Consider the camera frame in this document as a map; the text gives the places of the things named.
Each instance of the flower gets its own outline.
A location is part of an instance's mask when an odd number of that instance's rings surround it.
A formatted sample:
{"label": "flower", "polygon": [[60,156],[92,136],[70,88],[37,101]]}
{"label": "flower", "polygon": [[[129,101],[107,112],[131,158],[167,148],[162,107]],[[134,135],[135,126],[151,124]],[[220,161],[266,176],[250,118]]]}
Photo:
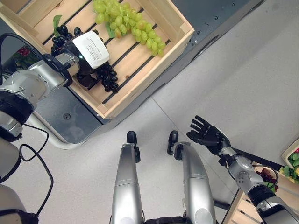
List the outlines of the flower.
{"label": "flower", "polygon": [[23,57],[26,57],[28,55],[30,55],[30,50],[27,49],[26,47],[22,47],[17,51],[20,55],[22,55]]}

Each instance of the white label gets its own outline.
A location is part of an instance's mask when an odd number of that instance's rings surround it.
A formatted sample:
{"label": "white label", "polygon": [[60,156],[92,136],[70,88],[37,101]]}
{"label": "white label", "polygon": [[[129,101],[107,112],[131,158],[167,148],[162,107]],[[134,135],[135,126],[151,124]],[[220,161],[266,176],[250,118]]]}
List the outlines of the white label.
{"label": "white label", "polygon": [[93,31],[78,36],[73,43],[93,69],[100,67],[110,58],[104,43]]}

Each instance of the floor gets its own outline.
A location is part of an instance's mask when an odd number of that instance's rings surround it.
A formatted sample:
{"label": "floor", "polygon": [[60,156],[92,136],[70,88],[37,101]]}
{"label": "floor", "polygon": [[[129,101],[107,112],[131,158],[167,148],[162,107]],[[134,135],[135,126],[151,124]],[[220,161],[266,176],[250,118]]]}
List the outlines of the floor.
{"label": "floor", "polygon": [[[108,223],[121,145],[137,133],[137,172],[147,218],[182,215],[182,163],[166,153],[171,130],[188,140],[191,119],[201,115],[233,146],[283,163],[280,155],[298,135],[298,1],[266,0],[213,44],[115,129],[73,150],[48,144],[42,157],[54,176],[40,223]],[[43,136],[27,127],[23,139],[35,148]],[[218,158],[200,145],[213,197],[230,203],[236,183]],[[27,211],[36,212],[49,186],[38,160],[20,165],[6,185]],[[219,222],[225,211],[216,210]]]}

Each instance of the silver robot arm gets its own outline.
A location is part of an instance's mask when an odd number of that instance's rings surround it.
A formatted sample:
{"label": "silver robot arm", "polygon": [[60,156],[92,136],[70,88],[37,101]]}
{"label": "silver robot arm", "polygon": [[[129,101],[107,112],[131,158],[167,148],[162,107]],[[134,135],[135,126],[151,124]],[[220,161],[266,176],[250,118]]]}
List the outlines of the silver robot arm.
{"label": "silver robot arm", "polygon": [[[71,65],[68,69],[70,75],[78,72],[78,58],[75,56],[60,54],[56,59]],[[28,70],[16,71],[0,86],[0,183],[20,163],[18,149],[9,142],[21,137],[22,125],[36,109],[37,102],[67,81],[41,60]]]}
{"label": "silver robot arm", "polygon": [[[72,53],[63,53],[19,70],[0,85],[0,183],[7,180],[19,167],[21,156],[12,141],[21,137],[22,125],[36,109],[38,101],[47,97],[60,86],[69,85],[71,76],[79,71],[78,58]],[[0,184],[0,223],[38,223],[37,214],[27,213],[18,195],[9,187]]]}
{"label": "silver robot arm", "polygon": [[248,195],[263,223],[299,224],[298,216],[264,184],[262,177],[254,172],[250,160],[238,155],[218,128],[199,116],[196,116],[196,119],[192,120],[191,124],[194,130],[188,132],[187,136],[220,157],[219,163],[228,169],[239,188]]}

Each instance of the wooden crate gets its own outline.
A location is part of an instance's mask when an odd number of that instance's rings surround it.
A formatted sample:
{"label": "wooden crate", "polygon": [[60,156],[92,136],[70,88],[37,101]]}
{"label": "wooden crate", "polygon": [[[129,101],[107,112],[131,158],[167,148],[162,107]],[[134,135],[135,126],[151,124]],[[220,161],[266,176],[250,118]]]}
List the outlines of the wooden crate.
{"label": "wooden crate", "polygon": [[91,90],[81,86],[75,77],[71,88],[101,117],[113,118],[122,112],[184,51],[194,29],[170,0],[124,0],[154,24],[164,42],[164,57],[153,57],[133,35],[109,39],[104,24],[95,24],[91,0],[32,0],[18,14],[0,3],[1,18],[41,52],[50,52],[53,17],[61,14],[60,24],[70,31],[97,29],[110,53],[110,64],[117,71],[120,90],[107,93],[98,83]]}

